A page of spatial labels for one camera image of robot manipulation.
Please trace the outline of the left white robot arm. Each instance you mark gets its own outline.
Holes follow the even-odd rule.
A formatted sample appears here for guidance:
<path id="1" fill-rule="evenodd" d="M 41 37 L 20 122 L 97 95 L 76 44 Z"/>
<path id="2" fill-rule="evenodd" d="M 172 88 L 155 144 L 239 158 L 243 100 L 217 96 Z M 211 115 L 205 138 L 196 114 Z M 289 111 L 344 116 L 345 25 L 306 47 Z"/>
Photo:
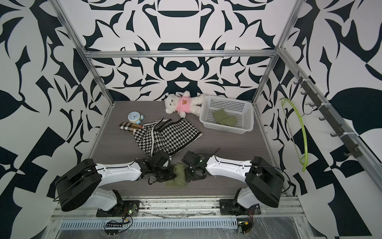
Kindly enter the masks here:
<path id="1" fill-rule="evenodd" d="M 103 217 L 118 217 L 127 213 L 127 205 L 117 190 L 104 190 L 102 186 L 143 179 L 149 184 L 152 184 L 150 179 L 161 183 L 175 177 L 171 157 L 164 151 L 123 164 L 100 164 L 89 158 L 55 181 L 57 196 L 54 201 L 60 203 L 63 212 L 97 208 Z"/>

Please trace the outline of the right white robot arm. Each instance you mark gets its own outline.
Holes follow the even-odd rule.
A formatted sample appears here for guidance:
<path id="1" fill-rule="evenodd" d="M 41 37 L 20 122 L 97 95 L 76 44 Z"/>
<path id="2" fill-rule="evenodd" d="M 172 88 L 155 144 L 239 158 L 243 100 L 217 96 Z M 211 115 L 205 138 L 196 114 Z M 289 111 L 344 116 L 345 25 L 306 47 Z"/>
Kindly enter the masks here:
<path id="1" fill-rule="evenodd" d="M 220 213 L 223 215 L 241 216 L 252 209 L 258 213 L 262 206 L 277 208 L 280 204 L 285 178 L 280 169 L 261 157 L 238 161 L 188 151 L 182 163 L 186 165 L 185 174 L 189 182 L 207 176 L 224 176 L 247 185 L 246 188 L 238 189 L 233 199 L 219 201 Z"/>

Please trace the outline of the green knitted scarf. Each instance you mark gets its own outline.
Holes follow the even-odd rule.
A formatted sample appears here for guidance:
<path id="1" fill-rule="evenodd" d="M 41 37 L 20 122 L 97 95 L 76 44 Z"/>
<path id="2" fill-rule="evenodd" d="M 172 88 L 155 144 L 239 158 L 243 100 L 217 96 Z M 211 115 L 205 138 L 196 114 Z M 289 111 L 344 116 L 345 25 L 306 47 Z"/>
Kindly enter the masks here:
<path id="1" fill-rule="evenodd" d="M 236 127 L 236 116 L 230 116 L 224 109 L 219 109 L 213 112 L 213 117 L 218 124 Z"/>
<path id="2" fill-rule="evenodd" d="M 185 173 L 185 165 L 176 163 L 174 166 L 175 178 L 165 182 L 167 187 L 186 187 L 187 178 Z"/>

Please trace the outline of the houndstooth black white garment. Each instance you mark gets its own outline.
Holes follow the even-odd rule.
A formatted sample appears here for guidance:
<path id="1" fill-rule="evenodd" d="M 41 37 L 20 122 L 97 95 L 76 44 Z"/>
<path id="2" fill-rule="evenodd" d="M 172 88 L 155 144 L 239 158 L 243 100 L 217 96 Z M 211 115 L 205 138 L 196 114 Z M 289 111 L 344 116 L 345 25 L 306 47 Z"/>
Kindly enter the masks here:
<path id="1" fill-rule="evenodd" d="M 133 132 L 138 147 L 149 156 L 164 151 L 171 157 L 199 139 L 203 133 L 188 119 L 161 119 Z"/>

